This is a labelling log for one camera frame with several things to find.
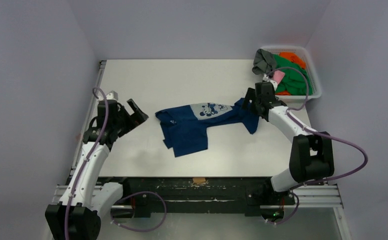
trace pink cloth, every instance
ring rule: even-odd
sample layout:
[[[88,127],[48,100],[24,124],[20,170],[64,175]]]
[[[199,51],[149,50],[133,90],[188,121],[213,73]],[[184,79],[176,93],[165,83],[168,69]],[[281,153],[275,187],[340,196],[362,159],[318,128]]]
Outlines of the pink cloth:
[[[284,76],[285,76],[285,72],[283,71],[280,71],[280,70],[276,70],[274,73],[273,73],[273,78],[272,80],[274,80],[277,84],[280,84],[280,82],[283,80]]]

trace cartoon print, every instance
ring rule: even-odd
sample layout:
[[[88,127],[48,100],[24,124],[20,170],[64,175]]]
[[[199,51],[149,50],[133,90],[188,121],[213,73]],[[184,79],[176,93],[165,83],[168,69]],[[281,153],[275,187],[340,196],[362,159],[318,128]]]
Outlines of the cartoon print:
[[[208,103],[207,105],[202,105],[202,112],[200,112],[200,116],[211,117],[219,112],[228,111],[228,106],[222,104]]]
[[[200,112],[200,116],[207,116],[207,117],[210,117],[214,114],[217,114],[218,111],[216,109],[218,109],[218,107],[215,109],[215,106],[216,104],[214,103],[208,103],[207,105],[202,105],[201,107],[203,108],[203,111]]]
[[[225,112],[225,111],[228,111],[228,106],[222,105],[222,104],[218,104],[216,110],[217,110],[218,112]]]

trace orange cloth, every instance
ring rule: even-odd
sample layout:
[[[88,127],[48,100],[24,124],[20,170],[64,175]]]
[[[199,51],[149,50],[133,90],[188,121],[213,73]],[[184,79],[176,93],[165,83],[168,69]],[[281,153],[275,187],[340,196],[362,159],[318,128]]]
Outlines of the orange cloth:
[[[275,95],[291,96],[291,94],[287,90],[278,92]]]
[[[279,53],[279,56],[288,59],[292,63],[298,64],[302,69],[306,69],[306,63],[292,52],[283,51]]]

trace laundry basket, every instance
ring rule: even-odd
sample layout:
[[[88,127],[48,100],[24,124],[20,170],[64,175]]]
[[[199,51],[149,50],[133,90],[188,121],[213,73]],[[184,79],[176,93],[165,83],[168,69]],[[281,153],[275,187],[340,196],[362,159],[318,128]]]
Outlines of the laundry basket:
[[[309,95],[308,99],[317,99],[322,95],[321,83],[319,82],[318,75],[316,73],[315,65],[312,62],[312,58],[308,51],[301,46],[287,46],[287,45],[269,45],[263,46],[261,49],[279,55],[281,52],[290,52],[296,54],[301,60],[306,63],[306,72],[309,76],[310,85],[313,93]],[[305,96],[301,95],[278,95],[283,101],[286,102],[302,102],[305,100]]]

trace gray cloth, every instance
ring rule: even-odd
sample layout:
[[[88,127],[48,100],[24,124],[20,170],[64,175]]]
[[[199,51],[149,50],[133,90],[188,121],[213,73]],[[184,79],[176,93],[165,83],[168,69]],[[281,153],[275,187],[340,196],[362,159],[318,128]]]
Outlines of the gray cloth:
[[[274,55],[266,50],[259,49],[254,56],[253,73],[256,75],[267,74],[277,68]]]

